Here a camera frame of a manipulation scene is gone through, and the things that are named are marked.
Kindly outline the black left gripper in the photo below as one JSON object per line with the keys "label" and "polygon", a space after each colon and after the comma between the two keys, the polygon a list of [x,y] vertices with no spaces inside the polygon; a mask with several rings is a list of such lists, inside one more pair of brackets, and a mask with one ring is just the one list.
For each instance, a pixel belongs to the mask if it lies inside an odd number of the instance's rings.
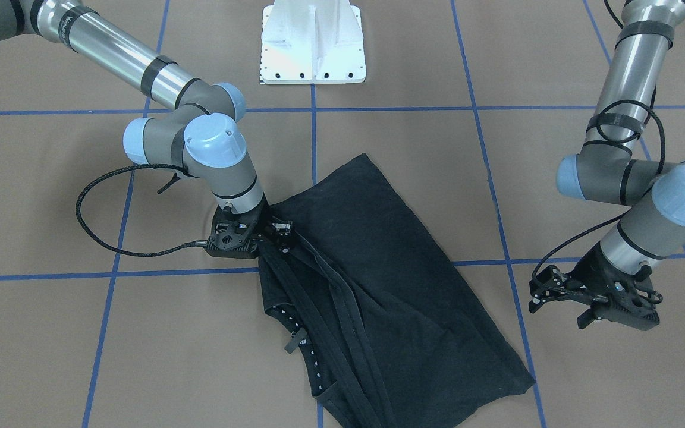
{"label": "black left gripper", "polygon": [[652,273],[649,265],[641,265],[635,274],[624,273],[607,260],[600,246],[594,246],[570,272],[549,265],[534,273],[528,309],[536,313],[552,301],[576,301],[587,306],[577,319],[579,329],[606,319],[647,331],[659,325],[657,305],[663,301],[650,280]]}

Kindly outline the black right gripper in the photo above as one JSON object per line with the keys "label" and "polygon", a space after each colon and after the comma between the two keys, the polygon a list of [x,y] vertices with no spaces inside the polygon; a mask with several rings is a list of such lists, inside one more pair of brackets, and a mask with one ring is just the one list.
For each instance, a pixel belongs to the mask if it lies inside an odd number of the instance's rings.
{"label": "black right gripper", "polygon": [[265,199],[245,213],[218,207],[204,249],[212,257],[253,259],[259,254],[259,242],[264,241],[282,254],[293,248],[293,222],[275,217]]}

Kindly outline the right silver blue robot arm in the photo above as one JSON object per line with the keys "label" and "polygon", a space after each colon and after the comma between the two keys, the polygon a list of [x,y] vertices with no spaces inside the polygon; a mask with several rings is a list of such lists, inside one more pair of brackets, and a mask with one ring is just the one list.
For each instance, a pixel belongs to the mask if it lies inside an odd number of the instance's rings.
{"label": "right silver blue robot arm", "polygon": [[217,208],[207,238],[150,253],[151,257],[189,247],[234,259],[253,259],[261,250],[291,250],[293,223],[271,214],[238,127],[246,113],[239,89],[226,82],[207,84],[82,1],[0,1],[0,41],[24,34],[68,47],[169,109],[163,118],[130,122],[122,143],[131,166],[104,174],[79,194],[76,218],[93,241],[117,254],[140,257],[98,238],[84,220],[82,205],[88,192],[108,178],[163,169],[173,173],[171,184],[183,178],[206,182]]}

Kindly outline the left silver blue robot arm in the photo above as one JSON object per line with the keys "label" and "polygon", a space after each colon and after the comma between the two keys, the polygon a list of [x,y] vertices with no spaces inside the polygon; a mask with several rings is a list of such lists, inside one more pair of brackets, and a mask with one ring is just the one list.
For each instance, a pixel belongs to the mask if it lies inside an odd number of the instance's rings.
{"label": "left silver blue robot arm", "polygon": [[611,230],[565,273],[536,265],[530,313],[552,301],[587,309],[580,329],[609,320],[649,330],[659,325],[663,295],[651,276],[685,244],[685,161],[666,160],[664,127],[654,110],[658,77],[685,1],[627,1],[611,68],[579,153],[561,160],[557,189],[567,197],[626,207]]}

